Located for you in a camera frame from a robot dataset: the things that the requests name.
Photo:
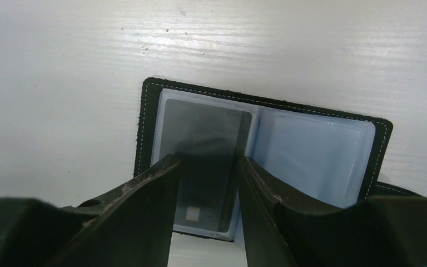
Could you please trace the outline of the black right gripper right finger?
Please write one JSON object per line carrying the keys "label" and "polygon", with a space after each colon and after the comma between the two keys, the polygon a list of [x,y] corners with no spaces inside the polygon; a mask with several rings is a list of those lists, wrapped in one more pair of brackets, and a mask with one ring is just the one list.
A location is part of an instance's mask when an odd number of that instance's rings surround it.
{"label": "black right gripper right finger", "polygon": [[237,165],[248,266],[427,266],[427,198],[378,182],[339,208],[279,180],[249,157]]}

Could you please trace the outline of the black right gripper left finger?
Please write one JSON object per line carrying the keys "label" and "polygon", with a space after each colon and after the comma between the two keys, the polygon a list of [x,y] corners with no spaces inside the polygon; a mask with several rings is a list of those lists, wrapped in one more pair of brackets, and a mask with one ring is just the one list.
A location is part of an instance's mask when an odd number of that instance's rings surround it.
{"label": "black right gripper left finger", "polygon": [[0,266],[166,266],[179,166],[167,155],[76,207],[0,197]]}

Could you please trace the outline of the black leather card holder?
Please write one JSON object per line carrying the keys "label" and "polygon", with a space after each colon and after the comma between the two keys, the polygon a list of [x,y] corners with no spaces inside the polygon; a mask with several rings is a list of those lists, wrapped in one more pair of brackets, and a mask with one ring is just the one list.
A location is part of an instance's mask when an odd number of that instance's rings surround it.
{"label": "black leather card holder", "polygon": [[[246,150],[276,178],[315,199],[346,208],[370,196],[378,180],[393,124],[365,116],[239,92],[147,78],[138,122],[135,174],[159,156],[162,120],[169,99],[220,106],[252,114]],[[237,191],[227,233],[174,223],[174,231],[244,246]]]}

